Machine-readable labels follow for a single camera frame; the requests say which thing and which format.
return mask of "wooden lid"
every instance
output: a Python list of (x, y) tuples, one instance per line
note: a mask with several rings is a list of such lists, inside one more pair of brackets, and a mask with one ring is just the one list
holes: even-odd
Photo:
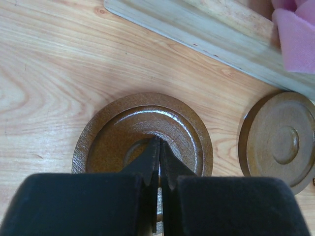
[(294, 194), (315, 176), (315, 106), (284, 92), (261, 99), (248, 113), (239, 138), (245, 176), (277, 177)]
[(72, 172), (119, 172), (154, 135), (196, 174), (211, 175), (212, 144), (204, 123), (185, 103), (159, 93), (126, 96), (100, 110), (79, 138)]

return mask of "round wooden plate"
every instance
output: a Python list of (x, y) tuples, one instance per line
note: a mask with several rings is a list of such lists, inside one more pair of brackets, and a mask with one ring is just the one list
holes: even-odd
[(79, 138), (72, 172), (119, 172), (154, 135), (197, 175), (211, 175), (212, 144), (204, 123), (185, 103), (159, 93), (126, 96), (100, 110)]
[(248, 113), (239, 138), (245, 176), (277, 177), (294, 194), (315, 176), (315, 106), (284, 92), (261, 99)]

